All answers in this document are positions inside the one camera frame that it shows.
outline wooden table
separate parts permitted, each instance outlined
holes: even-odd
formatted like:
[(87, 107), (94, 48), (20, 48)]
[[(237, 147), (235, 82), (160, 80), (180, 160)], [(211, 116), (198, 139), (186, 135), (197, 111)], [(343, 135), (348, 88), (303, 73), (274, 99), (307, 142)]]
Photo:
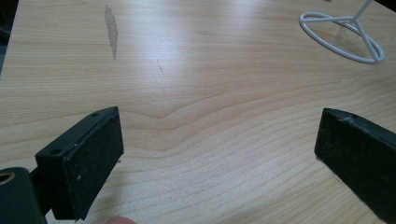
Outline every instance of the wooden table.
[[(0, 168), (34, 169), (59, 134), (117, 105), (125, 153), (84, 223), (381, 223), (314, 145), (323, 107), (396, 131), (395, 13), (373, 2), (360, 18), (380, 64), (334, 54), (298, 22), (364, 2), (21, 0), (0, 81)], [(315, 29), (368, 54), (337, 25)]]

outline stain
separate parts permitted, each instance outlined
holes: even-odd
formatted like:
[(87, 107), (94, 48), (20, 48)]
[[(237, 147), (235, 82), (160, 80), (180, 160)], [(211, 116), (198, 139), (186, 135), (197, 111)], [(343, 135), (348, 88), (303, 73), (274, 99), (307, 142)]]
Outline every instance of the stain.
[(108, 39), (110, 41), (110, 47), (113, 51), (113, 59), (116, 60), (117, 54), (117, 41), (119, 39), (119, 32), (117, 31), (116, 17), (111, 13), (113, 9), (106, 5), (105, 9), (105, 21), (108, 30)]
[(163, 67), (161, 66), (160, 61), (158, 61), (158, 59), (157, 59), (157, 64), (158, 64), (158, 67), (160, 68), (161, 72), (163, 73)]

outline fingertip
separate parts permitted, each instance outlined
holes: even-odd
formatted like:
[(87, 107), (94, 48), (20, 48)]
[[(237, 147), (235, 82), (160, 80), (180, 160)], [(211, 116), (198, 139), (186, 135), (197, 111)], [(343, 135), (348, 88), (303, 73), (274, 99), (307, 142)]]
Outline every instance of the fingertip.
[(128, 217), (113, 217), (106, 224), (136, 224)]

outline black block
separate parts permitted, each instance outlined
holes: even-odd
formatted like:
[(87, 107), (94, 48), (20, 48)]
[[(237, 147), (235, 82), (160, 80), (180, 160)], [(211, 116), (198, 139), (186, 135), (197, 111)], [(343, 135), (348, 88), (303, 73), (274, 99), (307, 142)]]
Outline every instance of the black block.
[(396, 222), (396, 134), (344, 111), (323, 110), (317, 156), (376, 215)]
[(123, 153), (117, 107), (94, 112), (35, 155), (57, 219), (84, 219)]

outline white wire stand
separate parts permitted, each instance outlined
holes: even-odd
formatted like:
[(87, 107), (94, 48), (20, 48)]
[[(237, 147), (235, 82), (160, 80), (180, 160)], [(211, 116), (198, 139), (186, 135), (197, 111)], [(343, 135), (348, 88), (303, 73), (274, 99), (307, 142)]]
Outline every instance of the white wire stand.
[[(373, 0), (368, 0), (354, 17), (332, 17), (321, 12), (308, 11), (300, 16), (300, 24), (303, 27), (303, 29), (306, 31), (306, 33), (309, 34), (313, 39), (318, 41), (319, 44), (334, 51), (335, 53), (338, 53), (348, 59), (355, 60), (361, 63), (380, 63), (385, 58), (384, 50), (381, 48), (381, 46), (379, 46), (379, 44), (377, 44), (370, 36), (366, 34), (363, 27), (361, 26), (361, 23), (358, 21), (358, 17), (372, 2)], [(334, 22), (338, 25), (346, 27), (348, 30), (361, 36), (373, 58), (363, 58), (356, 54), (352, 54), (342, 49), (339, 49), (336, 46), (326, 42), (317, 34), (315, 34), (315, 32), (313, 32), (307, 25), (307, 23), (309, 22), (323, 22), (323, 21)]]

